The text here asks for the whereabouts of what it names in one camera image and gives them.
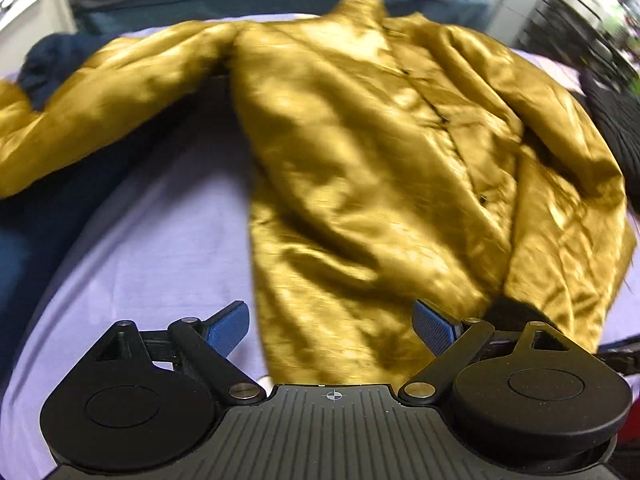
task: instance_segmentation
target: navy blue cloth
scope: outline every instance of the navy blue cloth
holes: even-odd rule
[[[42,110],[60,85],[115,34],[51,34],[31,47],[18,75],[18,85],[34,110]]]
[[[36,108],[42,108],[82,64],[83,56],[104,42],[56,36],[32,49],[20,73],[20,85]],[[0,382],[12,368],[47,284],[88,219],[151,147],[192,109],[193,98],[184,98],[119,142],[0,200]]]
[[[484,31],[490,0],[383,0],[390,16],[420,12],[432,22]],[[78,27],[92,34],[124,34],[147,27],[165,27],[186,20],[214,20],[252,14],[301,12],[325,14],[340,0],[130,0],[113,6],[74,8]]]

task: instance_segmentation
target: shiny fabric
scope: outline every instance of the shiny fabric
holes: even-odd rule
[[[0,194],[225,71],[258,163],[254,279],[275,382],[402,383],[430,358],[415,298],[465,317],[505,294],[595,349],[634,247],[600,134],[491,38],[373,0],[115,40],[41,114],[5,84]]]

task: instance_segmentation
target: black fabric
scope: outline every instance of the black fabric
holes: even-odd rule
[[[587,98],[584,96],[584,94],[573,91],[570,91],[569,94],[571,94],[571,96],[580,103],[580,106],[584,108],[584,111],[588,113],[589,117],[591,117],[589,105],[587,104]]]
[[[623,480],[640,477],[640,443],[617,446],[609,459],[609,467]]]
[[[542,321],[551,325],[556,330],[558,326],[532,304],[511,298],[496,298],[489,310],[486,311],[482,319],[488,321],[496,330],[507,332],[522,332],[525,325],[530,321]]]
[[[43,110],[53,92],[114,38],[114,34],[51,34],[31,47],[20,69],[18,85],[29,96],[33,109]]]
[[[580,84],[591,119],[625,176],[626,197],[640,213],[640,102],[629,92],[603,88],[588,71]]]

